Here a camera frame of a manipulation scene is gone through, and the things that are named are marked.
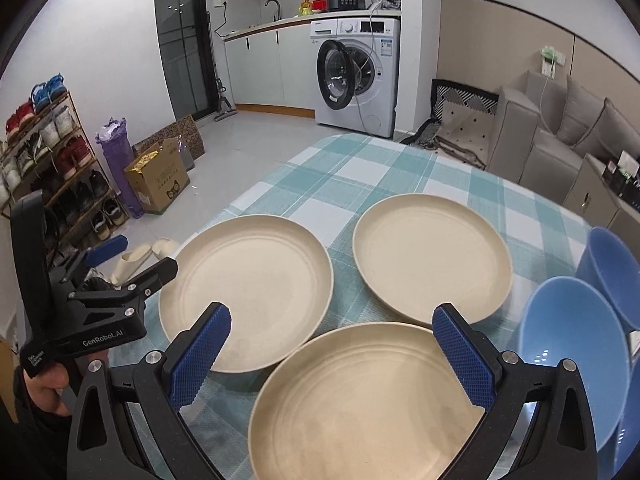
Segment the floor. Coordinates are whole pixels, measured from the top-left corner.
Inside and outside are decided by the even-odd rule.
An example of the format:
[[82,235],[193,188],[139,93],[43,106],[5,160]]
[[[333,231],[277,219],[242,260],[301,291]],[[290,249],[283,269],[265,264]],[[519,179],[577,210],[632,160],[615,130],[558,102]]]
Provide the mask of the floor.
[[[116,232],[129,239],[129,249],[163,237],[182,243],[280,164],[344,131],[310,119],[254,112],[240,112],[199,130],[207,153],[189,172],[191,184],[164,214],[131,219]],[[155,261],[149,258],[141,270]],[[112,258],[98,270],[109,277],[115,264]]]

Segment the pillow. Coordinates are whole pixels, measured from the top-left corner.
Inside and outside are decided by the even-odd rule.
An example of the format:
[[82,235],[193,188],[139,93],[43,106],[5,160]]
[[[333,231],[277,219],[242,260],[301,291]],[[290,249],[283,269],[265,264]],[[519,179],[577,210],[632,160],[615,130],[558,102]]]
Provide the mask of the pillow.
[[593,126],[602,111],[604,102],[577,82],[566,77],[566,103],[562,114],[562,123],[556,134],[558,140],[573,146],[584,137]]
[[607,97],[600,117],[585,136],[574,146],[580,156],[591,153],[608,162],[618,161],[622,151],[633,158],[640,156],[640,134]]

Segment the blue bowl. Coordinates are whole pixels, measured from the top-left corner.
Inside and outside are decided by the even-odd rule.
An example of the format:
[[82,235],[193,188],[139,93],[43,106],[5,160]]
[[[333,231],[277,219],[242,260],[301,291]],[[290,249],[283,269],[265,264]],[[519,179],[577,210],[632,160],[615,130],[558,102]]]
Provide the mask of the blue bowl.
[[629,393],[616,435],[614,474],[620,470],[640,442],[640,365],[638,362],[640,359],[636,359],[631,371]]
[[[577,363],[599,451],[620,422],[630,381],[625,333],[610,304],[588,283],[551,278],[527,301],[517,339],[524,362],[555,367],[569,358]],[[535,403],[525,407],[528,421]]]
[[591,229],[575,277],[602,293],[625,332],[640,330],[640,265],[620,238],[602,227]]

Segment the white washing machine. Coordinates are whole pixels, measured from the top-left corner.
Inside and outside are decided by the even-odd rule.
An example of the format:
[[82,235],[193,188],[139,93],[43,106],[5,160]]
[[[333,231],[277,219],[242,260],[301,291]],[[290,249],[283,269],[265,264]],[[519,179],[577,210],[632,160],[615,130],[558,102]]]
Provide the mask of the white washing machine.
[[316,122],[380,137],[394,131],[400,21],[336,18],[311,23],[317,53]]

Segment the slipper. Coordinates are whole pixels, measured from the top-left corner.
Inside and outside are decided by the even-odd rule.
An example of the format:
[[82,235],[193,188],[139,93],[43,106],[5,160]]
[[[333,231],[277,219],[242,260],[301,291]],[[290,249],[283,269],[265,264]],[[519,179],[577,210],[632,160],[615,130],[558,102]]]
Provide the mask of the slipper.
[[162,260],[167,256],[171,256],[180,248],[180,244],[174,240],[169,240],[169,238],[160,238],[153,246],[152,251],[158,258],[158,260]]
[[151,256],[151,245],[142,244],[132,251],[122,253],[111,275],[113,285],[122,285],[136,273],[143,263]]

